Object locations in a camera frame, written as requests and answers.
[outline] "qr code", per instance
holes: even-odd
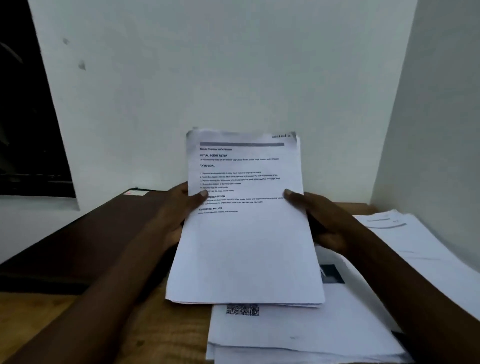
[[[260,316],[257,304],[228,304],[227,315]]]

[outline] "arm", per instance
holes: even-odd
[[[188,197],[187,192],[187,183],[170,190],[157,216],[127,245],[115,265],[7,363],[113,360],[118,335],[148,277],[165,251],[178,241],[180,223],[208,196],[203,191]]]
[[[345,256],[367,280],[416,349],[435,363],[469,363],[480,357],[480,321],[436,289],[348,212],[325,197],[285,191],[327,233],[315,237]]]

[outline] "wooden table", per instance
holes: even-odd
[[[339,204],[353,215],[377,212],[366,204]],[[204,363],[210,305],[165,300],[167,279],[136,307],[115,363]],[[65,311],[77,296],[0,292],[0,363]]]

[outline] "forearm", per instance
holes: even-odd
[[[8,363],[95,363],[118,338],[146,280],[164,254],[167,231],[147,225],[115,265]]]
[[[480,322],[368,229],[348,234],[347,258],[419,351],[438,363],[479,357]]]

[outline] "white paper stack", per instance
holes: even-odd
[[[178,303],[318,306],[322,278],[304,211],[300,139],[193,130],[187,135],[189,195],[208,200],[185,221],[168,278]]]
[[[357,219],[440,291],[480,318],[480,274],[464,265],[418,219],[397,211]],[[321,247],[316,252],[324,278],[324,305],[258,305],[243,312],[241,307],[216,305],[207,359],[216,364],[411,363],[392,334],[400,328],[361,274],[334,252]]]

